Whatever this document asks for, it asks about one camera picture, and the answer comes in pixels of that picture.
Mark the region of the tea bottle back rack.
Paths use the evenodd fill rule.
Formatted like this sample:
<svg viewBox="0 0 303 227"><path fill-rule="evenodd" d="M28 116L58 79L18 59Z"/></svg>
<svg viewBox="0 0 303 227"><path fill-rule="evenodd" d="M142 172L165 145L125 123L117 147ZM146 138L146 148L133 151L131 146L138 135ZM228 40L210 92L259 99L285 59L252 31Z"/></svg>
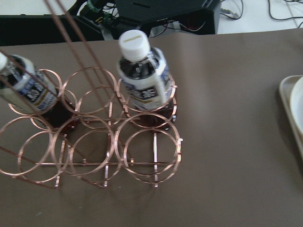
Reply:
<svg viewBox="0 0 303 227"><path fill-rule="evenodd" d="M151 47L141 30L128 30L118 39L122 53L117 71L129 95L127 108L140 114L135 121L145 127L168 130L174 119L175 87L163 52Z"/></svg>

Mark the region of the tea bottle rack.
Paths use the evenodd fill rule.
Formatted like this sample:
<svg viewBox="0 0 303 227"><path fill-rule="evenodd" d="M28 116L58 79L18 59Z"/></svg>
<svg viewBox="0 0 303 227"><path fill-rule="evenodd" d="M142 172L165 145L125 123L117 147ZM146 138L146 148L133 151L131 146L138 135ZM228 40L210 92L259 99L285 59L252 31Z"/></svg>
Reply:
<svg viewBox="0 0 303 227"><path fill-rule="evenodd" d="M29 59L10 56L20 67L0 55L0 96L24 114L44 112L42 116L54 128L72 118L72 113L58 98L56 86Z"/></svg>
<svg viewBox="0 0 303 227"><path fill-rule="evenodd" d="M175 87L163 52L151 47L141 30L128 30L118 39L122 53L117 71L129 95L127 108L140 114L135 121L145 127L168 130L174 119Z"/></svg>

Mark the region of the tea bottle front rack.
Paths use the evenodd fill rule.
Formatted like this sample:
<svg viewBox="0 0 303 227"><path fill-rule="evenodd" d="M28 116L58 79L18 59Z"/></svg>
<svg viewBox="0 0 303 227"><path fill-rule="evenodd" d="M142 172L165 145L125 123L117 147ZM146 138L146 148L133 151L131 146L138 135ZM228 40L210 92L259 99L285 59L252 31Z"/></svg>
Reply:
<svg viewBox="0 0 303 227"><path fill-rule="evenodd" d="M58 98L56 86L29 59L10 56L20 67L0 55L0 96L24 114L44 112L42 116L54 128L72 118L72 113Z"/></svg>

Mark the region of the beige serving tray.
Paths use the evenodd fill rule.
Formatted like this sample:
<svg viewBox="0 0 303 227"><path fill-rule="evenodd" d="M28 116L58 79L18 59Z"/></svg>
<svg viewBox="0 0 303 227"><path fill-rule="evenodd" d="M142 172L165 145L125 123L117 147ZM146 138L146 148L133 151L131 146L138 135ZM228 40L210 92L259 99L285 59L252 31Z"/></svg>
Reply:
<svg viewBox="0 0 303 227"><path fill-rule="evenodd" d="M294 87L294 84L298 81L298 79L301 77L302 75L293 75L293 76L289 76L284 78L279 85L279 94L288 118L288 121L290 123L291 126L291 130L293 132L294 138L295 138L295 142L296 145L298 147L299 150L299 154L300 154L300 161L303 161L303 137L299 135L299 131L297 130L295 123L293 121L292 115L291 115L291 110L290 110L290 95L291 95L291 91Z"/></svg>

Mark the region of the white round plate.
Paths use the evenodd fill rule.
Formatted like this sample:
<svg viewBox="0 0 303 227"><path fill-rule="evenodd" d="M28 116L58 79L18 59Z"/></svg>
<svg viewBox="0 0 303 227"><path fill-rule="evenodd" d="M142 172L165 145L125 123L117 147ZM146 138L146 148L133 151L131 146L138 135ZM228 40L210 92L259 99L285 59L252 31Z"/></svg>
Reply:
<svg viewBox="0 0 303 227"><path fill-rule="evenodd" d="M303 136L303 77L294 84L290 95L290 110L299 135Z"/></svg>

